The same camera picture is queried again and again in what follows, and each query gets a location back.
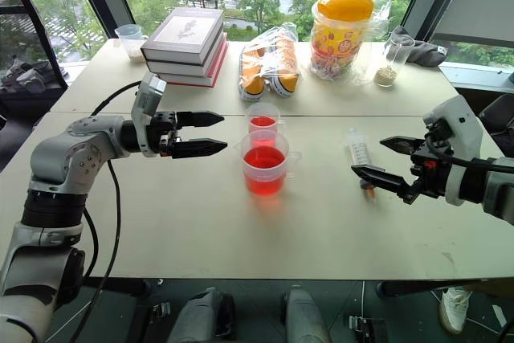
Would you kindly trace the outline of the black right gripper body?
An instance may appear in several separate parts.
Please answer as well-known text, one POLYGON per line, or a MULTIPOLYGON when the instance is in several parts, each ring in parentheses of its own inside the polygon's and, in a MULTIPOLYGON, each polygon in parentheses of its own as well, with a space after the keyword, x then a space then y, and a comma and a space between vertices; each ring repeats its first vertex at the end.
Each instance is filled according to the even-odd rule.
POLYGON ((416 177, 412 190, 416 194, 438 198, 445 195, 451 163, 448 157, 454 155, 449 138, 452 134, 449 124, 439 119, 429 124, 423 139, 410 140, 409 155, 413 165, 410 172, 416 177))

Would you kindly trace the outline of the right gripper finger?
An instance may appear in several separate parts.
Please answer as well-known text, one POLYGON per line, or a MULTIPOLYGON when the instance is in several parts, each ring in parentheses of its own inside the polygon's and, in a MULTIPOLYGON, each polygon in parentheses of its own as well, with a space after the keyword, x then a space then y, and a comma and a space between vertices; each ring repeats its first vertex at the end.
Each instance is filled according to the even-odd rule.
POLYGON ((379 143, 396 153, 411 155, 422 145, 422 139, 394 136, 382 139, 379 143))
POLYGON ((352 165, 351 170, 360 178, 360 187, 363 190, 388 190, 395 193, 404 203, 412 203, 418 197, 418 191, 401 176, 390 174, 372 165, 352 165))

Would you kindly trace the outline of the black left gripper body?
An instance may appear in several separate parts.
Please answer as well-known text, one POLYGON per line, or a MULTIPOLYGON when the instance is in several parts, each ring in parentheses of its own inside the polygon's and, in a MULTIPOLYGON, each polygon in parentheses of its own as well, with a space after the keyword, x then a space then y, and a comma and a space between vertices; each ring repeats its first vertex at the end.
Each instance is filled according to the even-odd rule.
POLYGON ((156 112, 150 121, 150 148, 162 157, 174 157, 177 141, 175 112, 156 112))

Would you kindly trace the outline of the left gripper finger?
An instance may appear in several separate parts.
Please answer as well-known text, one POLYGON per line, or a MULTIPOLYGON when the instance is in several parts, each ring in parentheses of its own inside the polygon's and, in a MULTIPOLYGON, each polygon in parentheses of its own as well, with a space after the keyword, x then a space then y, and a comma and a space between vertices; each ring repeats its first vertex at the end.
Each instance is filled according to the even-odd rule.
POLYGON ((177 127, 209 127, 224 121, 224 117, 210 111, 176 112, 177 127))
POLYGON ((226 147, 226 142, 210 138, 175 142, 172 146, 172 158, 183 159, 192 157, 209 157, 221 152, 226 147))

